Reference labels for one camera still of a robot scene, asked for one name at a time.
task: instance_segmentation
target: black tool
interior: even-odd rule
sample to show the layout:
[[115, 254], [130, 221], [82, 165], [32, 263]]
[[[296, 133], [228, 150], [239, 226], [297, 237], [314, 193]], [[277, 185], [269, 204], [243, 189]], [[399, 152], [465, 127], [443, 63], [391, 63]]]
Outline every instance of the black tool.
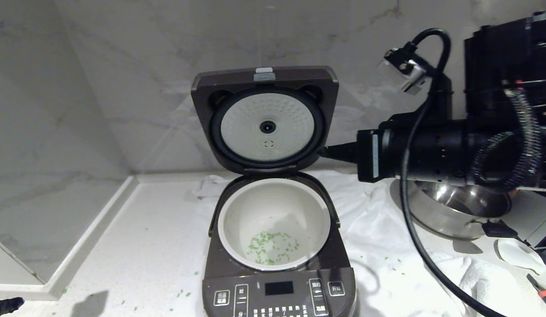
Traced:
[[539, 283], [530, 274], [527, 275], [527, 279], [537, 290], [539, 296], [542, 298], [542, 301], [544, 301], [544, 303], [546, 304], [546, 289], [539, 285]]
[[14, 299], [4, 299], [3, 301], [0, 301], [0, 316], [6, 313], [12, 313], [13, 311], [16, 311], [24, 303], [25, 300], [21, 297], [15, 297]]

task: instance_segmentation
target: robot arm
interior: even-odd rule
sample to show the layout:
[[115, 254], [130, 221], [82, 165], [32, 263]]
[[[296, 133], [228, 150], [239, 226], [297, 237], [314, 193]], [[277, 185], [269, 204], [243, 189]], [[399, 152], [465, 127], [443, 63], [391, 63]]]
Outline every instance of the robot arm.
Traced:
[[[407, 178], [546, 191], [546, 13], [484, 26], [464, 49], [466, 120], [451, 119], [451, 82], [442, 76], [412, 142]], [[410, 93], [436, 72], [409, 44], [387, 52], [384, 62]], [[395, 114], [378, 129], [358, 131], [356, 142], [319, 154], [357, 164], [362, 182], [398, 177], [421, 109]]]

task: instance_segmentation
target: metal pot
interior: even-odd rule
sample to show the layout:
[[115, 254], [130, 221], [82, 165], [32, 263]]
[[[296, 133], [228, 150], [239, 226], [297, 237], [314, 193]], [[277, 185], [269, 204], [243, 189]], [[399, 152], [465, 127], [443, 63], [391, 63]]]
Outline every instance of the metal pot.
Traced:
[[512, 207], [508, 194], [476, 185], [408, 182], [408, 196], [417, 221], [442, 235], [456, 239], [517, 237], [516, 231], [498, 223]]

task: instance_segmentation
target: white cloth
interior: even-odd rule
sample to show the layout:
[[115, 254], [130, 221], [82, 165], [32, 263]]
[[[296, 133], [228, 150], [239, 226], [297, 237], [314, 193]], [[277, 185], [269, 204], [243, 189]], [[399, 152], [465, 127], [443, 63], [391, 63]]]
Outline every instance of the white cloth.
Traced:
[[[357, 175], [335, 171], [309, 174], [326, 187], [341, 220], [341, 236], [357, 281], [355, 316], [477, 316], [424, 267], [385, 183], [359, 183]], [[210, 206], [228, 182], [210, 176], [194, 194]], [[431, 254], [453, 282], [485, 305], [508, 317], [531, 316], [510, 272], [468, 256]]]

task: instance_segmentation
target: marble wall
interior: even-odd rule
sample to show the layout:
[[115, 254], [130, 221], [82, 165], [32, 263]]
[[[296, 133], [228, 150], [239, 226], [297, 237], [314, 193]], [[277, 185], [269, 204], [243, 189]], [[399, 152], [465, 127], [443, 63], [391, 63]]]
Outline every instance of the marble wall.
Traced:
[[129, 175], [51, 0], [0, 2], [0, 241], [48, 280]]
[[[104, 116], [135, 171], [218, 169], [189, 88], [208, 70], [327, 64], [341, 81], [329, 144], [415, 109], [381, 85], [382, 54], [425, 28], [447, 29], [447, 74], [464, 114], [462, 40], [523, 18], [546, 0], [57, 0]], [[436, 60], [438, 40], [420, 52]], [[316, 166], [329, 165], [319, 161]]]

